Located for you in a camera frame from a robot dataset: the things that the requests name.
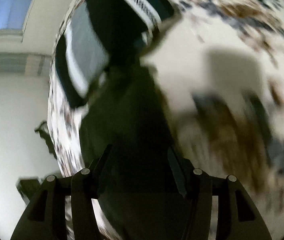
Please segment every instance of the dark object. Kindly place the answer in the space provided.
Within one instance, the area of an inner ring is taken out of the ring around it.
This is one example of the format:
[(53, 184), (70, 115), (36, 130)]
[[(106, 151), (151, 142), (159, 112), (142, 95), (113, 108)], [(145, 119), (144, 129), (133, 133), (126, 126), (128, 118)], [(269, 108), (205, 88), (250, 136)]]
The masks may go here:
[(257, 19), (254, 19), (252, 17), (245, 18), (244, 22), (254, 28), (264, 28), (269, 32), (274, 32), (270, 25), (265, 22), (258, 21)]
[(185, 8), (192, 8), (192, 6), (189, 3), (186, 3), (184, 1), (180, 1), (180, 4), (182, 4)]
[[(173, 16), (174, 9), (168, 0), (147, 0), (162, 20)], [(127, 55), (132, 45), (148, 31), (138, 12), (132, 10), (126, 0), (86, 0), (93, 29), (111, 55)], [(143, 0), (136, 0), (137, 5)]]
[(111, 66), (108, 85), (82, 119), (79, 137), (86, 167), (108, 144), (116, 146), (112, 182), (99, 204), (120, 237), (181, 239), (191, 203), (179, 194), (167, 160), (173, 139), (149, 68), (138, 59)]
[[(99, 239), (91, 198), (103, 193), (115, 153), (114, 147), (108, 146), (89, 169), (62, 179), (48, 176), (24, 211), (11, 240), (66, 240), (66, 195), (71, 195), (75, 238)], [(217, 240), (271, 239), (258, 209), (234, 176), (220, 179), (199, 169), (196, 175), (191, 162), (179, 157), (173, 148), (168, 150), (168, 160), (179, 192), (192, 201), (182, 240), (208, 238), (213, 195), (219, 196)]]
[(57, 154), (55, 153), (54, 145), (49, 134), (47, 121), (42, 121), (39, 127), (34, 129), (34, 132), (38, 133), (40, 137), (45, 140), (45, 143), (49, 149), (49, 153), (53, 154), (54, 158), (57, 159)]
[(35, 192), (41, 187), (41, 184), (39, 178), (19, 179), (16, 187), (23, 201), (28, 205)]
[(103, 178), (103, 182), (107, 181), (107, 157), (110, 151), (111, 147), (107, 147), (100, 160), (92, 162), (89, 170), (83, 169), (74, 176), (62, 179), (57, 179), (54, 175), (48, 176), (26, 207), (11, 240), (66, 240), (66, 195), (72, 196), (76, 239), (100, 239), (91, 199), (97, 199), (98, 192), (104, 189), (104, 183), (99, 178)]
[(249, 118), (256, 122), (261, 132), (268, 165), (277, 169), (279, 174), (284, 175), (284, 142), (272, 134), (268, 115), (259, 98), (250, 93), (245, 93), (243, 96), (248, 107)]
[(208, 239), (213, 195), (219, 198), (216, 240), (272, 239), (258, 209), (236, 177), (211, 177), (194, 169), (191, 162), (179, 157), (173, 148), (168, 151), (168, 159), (179, 192), (192, 200), (183, 240)]

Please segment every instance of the floral pattern cloth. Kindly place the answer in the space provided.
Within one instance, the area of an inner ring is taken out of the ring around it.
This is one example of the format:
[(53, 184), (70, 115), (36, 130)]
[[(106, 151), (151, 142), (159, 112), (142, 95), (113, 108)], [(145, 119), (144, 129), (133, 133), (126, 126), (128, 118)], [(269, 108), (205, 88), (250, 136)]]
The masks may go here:
[(192, 7), (205, 9), (210, 17), (220, 17), (238, 32), (239, 38), (255, 51), (266, 51), (275, 67), (277, 36), (284, 38), (284, 28), (276, 11), (283, 6), (279, 0), (178, 0), (181, 12)]
[[(50, 72), (50, 93), (48, 106), (48, 127), (57, 154), (58, 164), (64, 177), (72, 176), (84, 168), (79, 141), (79, 127), (82, 118), (88, 112), (88, 106), (72, 110), (68, 104), (63, 88), (55, 71), (55, 48), (61, 35), (64, 33), (74, 10), (84, 0), (74, 0), (60, 26), (55, 39), (53, 60)], [(265, 51), (275, 68), (278, 68), (275, 53), (284, 52), (284, 27), (277, 17), (277, 11), (282, 10), (283, 4), (279, 0), (173, 0), (179, 7), (185, 18), (198, 25), (209, 24), (206, 19), (195, 14), (192, 9), (199, 8), (206, 11), (208, 18), (218, 18), (232, 27), (239, 39), (253, 51)], [(205, 43), (201, 33), (197, 34), (199, 41)], [(267, 203), (264, 219), (274, 216), (283, 216), (284, 188), (281, 187), (261, 200)], [(107, 221), (103, 217), (98, 203), (94, 202), (95, 214), (100, 231), (110, 239), (118, 239), (116, 233), (105, 231)], [(72, 230), (72, 214), (70, 198), (66, 198), (66, 219), (69, 239), (74, 239)], [(210, 231), (210, 237), (214, 239), (215, 231)]]

